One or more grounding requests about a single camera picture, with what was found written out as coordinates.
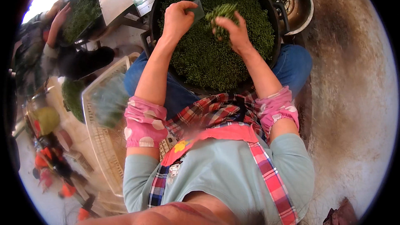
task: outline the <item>jeans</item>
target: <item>jeans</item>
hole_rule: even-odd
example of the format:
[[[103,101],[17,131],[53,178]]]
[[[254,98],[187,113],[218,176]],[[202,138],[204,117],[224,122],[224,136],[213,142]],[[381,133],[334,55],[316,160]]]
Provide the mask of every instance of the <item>jeans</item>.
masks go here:
[[[135,94],[137,83],[147,60],[145,52],[142,52],[126,73],[124,85],[130,97]],[[312,66],[311,56],[305,48],[299,45],[282,44],[277,63],[272,71],[282,86],[289,86],[294,98],[306,83]],[[167,109],[167,120],[198,100],[200,100],[198,96],[181,86],[168,73],[164,103],[164,107]]]

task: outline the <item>polka dot sleeve cover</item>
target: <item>polka dot sleeve cover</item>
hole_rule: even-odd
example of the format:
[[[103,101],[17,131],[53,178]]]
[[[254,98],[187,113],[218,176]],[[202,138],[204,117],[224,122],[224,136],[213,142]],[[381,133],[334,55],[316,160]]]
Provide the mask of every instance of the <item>polka dot sleeve cover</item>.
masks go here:
[[[129,98],[125,110],[125,138],[127,147],[156,147],[167,137],[163,121],[167,110],[142,98]]]

